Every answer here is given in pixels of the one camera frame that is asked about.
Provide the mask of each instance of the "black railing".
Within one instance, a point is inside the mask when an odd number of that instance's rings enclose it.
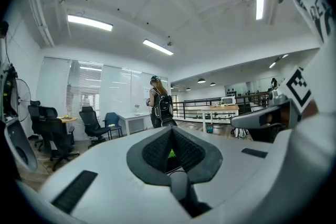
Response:
[[[174,117],[183,118],[184,120],[202,119],[201,106],[220,105],[222,98],[208,98],[197,100],[185,100],[183,102],[174,102]],[[239,115],[251,112],[253,108],[265,108],[268,105],[268,92],[250,94],[245,96],[236,96],[236,102],[239,106]],[[227,120],[234,116],[228,112],[214,112],[214,120]],[[209,113],[205,114],[205,119],[210,120]]]

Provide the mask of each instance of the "backpack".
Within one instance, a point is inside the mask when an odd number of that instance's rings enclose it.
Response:
[[[158,89],[154,89],[157,97],[155,98],[154,113],[162,123],[173,118],[173,100],[168,94],[161,94]]]

